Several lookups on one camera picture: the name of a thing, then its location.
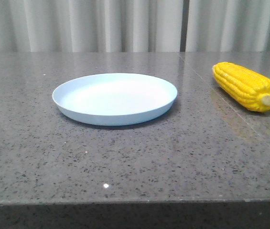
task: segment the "corn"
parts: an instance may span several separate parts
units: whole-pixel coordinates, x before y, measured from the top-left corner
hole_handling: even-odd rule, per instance
[[[220,62],[212,67],[215,80],[250,111],[270,110],[270,78],[243,66]]]

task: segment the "countertop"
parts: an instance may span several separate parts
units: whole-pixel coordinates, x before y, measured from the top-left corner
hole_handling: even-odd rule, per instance
[[[270,52],[0,52],[0,206],[270,202],[270,111],[220,89],[220,61],[270,77]],[[53,90],[98,73],[153,75],[178,96],[137,125],[64,116]]]

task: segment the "corn cob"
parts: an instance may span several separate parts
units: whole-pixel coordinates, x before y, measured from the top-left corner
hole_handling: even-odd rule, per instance
[[[270,78],[243,66],[220,62],[212,67],[215,80],[250,111],[270,110]]]

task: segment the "plate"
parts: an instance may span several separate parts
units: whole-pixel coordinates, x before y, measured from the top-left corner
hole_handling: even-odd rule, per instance
[[[173,84],[154,76],[105,73],[70,80],[52,98],[71,119],[116,126],[152,120],[167,112],[176,96]]]

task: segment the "curtain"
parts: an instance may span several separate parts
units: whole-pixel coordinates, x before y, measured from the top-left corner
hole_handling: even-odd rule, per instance
[[[270,0],[0,0],[0,51],[270,50]]]

